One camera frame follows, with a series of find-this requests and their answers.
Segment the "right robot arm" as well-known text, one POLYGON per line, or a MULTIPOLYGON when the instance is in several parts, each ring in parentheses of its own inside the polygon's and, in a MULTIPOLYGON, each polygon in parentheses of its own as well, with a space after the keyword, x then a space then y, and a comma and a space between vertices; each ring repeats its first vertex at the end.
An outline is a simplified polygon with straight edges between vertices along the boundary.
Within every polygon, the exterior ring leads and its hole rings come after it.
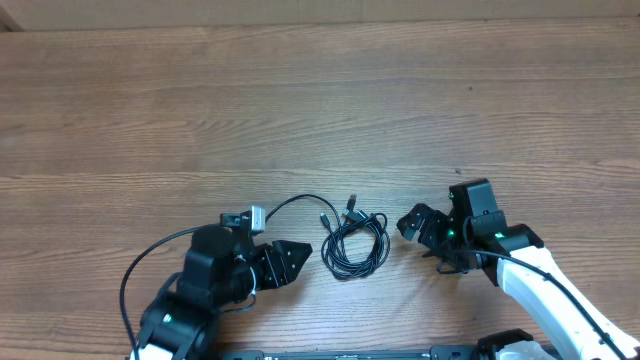
POLYGON ((639 342, 604 316, 568 279, 544 241, 525 224, 508 224, 490 181, 449 188, 443 213, 416 204, 396 227, 439 259, 441 274, 481 270, 538 325, 562 359, 636 359, 639 342))

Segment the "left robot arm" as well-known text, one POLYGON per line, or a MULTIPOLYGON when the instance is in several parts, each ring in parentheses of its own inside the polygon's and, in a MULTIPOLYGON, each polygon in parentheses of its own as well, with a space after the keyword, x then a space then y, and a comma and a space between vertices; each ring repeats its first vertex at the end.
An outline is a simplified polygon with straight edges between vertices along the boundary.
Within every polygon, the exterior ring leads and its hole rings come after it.
POLYGON ((239 227, 190 229, 183 269, 160 287, 131 336, 132 359, 213 359, 224 315, 250 310, 259 291, 296 280, 313 252, 285 240, 257 245, 239 227))

